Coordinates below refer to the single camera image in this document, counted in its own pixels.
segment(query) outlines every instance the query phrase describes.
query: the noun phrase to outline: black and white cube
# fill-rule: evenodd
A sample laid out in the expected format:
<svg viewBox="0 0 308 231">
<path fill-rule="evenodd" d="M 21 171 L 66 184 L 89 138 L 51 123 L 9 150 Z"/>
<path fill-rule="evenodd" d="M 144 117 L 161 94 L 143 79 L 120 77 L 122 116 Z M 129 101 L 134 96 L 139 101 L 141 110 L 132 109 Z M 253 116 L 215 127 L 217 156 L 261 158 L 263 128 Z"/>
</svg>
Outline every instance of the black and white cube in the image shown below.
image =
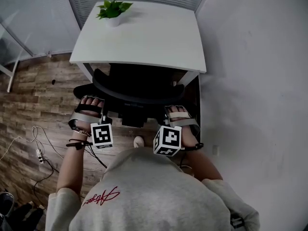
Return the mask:
<svg viewBox="0 0 308 231">
<path fill-rule="evenodd" d="M 91 123 L 92 143 L 98 149 L 112 147 L 114 143 L 110 124 Z"/>
<path fill-rule="evenodd" d="M 181 134 L 181 127 L 161 126 L 153 140 L 154 154 L 174 156 L 181 149 Z"/>
</svg>

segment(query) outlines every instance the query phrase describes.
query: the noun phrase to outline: red embroidered script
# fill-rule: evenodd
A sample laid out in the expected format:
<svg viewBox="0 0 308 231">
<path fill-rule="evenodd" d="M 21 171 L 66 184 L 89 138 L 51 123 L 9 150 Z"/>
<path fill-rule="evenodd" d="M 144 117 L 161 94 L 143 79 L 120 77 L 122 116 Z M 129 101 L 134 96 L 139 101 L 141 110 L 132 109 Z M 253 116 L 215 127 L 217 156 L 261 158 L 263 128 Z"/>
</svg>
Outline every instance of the red embroidered script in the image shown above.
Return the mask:
<svg viewBox="0 0 308 231">
<path fill-rule="evenodd" d="M 106 201 L 112 200 L 120 194 L 120 192 L 114 192 L 116 188 L 117 187 L 114 187 L 110 191 L 110 193 L 106 193 L 105 190 L 101 195 L 95 194 L 92 198 L 88 199 L 82 206 L 90 204 L 92 202 L 96 202 L 96 204 L 99 203 L 100 205 L 103 205 L 103 203 L 105 203 Z"/>
</svg>

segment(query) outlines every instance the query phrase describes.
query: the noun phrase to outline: potted plant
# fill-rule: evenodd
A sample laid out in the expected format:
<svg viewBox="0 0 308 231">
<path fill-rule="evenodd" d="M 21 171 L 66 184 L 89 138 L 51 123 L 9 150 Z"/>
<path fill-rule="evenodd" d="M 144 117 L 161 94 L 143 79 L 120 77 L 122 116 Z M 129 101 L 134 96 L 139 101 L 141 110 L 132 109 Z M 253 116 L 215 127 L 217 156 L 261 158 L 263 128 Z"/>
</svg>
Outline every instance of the potted plant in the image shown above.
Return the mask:
<svg viewBox="0 0 308 231">
<path fill-rule="evenodd" d="M 106 24 L 115 27 L 120 24 L 120 14 L 130 8 L 132 3 L 119 2 L 117 0 L 104 0 L 104 5 L 98 6 L 101 10 L 97 18 L 106 18 Z"/>
</svg>

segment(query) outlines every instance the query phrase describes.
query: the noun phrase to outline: forearm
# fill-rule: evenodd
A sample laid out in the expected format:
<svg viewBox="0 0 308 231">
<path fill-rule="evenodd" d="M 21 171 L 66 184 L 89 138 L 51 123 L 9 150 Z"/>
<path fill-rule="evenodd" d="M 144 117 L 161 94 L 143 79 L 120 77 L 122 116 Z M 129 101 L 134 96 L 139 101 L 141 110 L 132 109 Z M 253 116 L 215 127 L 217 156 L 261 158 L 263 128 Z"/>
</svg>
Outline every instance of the forearm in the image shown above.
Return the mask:
<svg viewBox="0 0 308 231">
<path fill-rule="evenodd" d="M 201 150 L 187 152 L 187 159 L 196 179 L 222 180 L 219 171 Z"/>
<path fill-rule="evenodd" d="M 87 137 L 73 132 L 72 139 L 86 140 Z M 84 148 L 81 150 L 76 150 L 75 147 L 67 148 L 59 173 L 57 191 L 61 188 L 70 188 L 80 195 L 83 178 L 83 154 Z"/>
</svg>

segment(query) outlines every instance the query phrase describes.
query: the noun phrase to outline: green plant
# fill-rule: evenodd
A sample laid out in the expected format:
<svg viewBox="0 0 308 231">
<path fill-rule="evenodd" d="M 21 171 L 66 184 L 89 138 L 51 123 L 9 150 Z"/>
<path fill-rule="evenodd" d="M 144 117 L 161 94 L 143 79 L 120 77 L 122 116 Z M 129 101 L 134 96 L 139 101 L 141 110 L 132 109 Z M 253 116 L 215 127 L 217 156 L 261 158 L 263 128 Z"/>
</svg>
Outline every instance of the green plant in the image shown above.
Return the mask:
<svg viewBox="0 0 308 231">
<path fill-rule="evenodd" d="M 97 18 L 115 18 L 121 13 L 125 12 L 130 8 L 132 3 L 118 2 L 116 0 L 104 0 L 104 5 L 98 6 L 101 10 L 97 15 Z"/>
</svg>

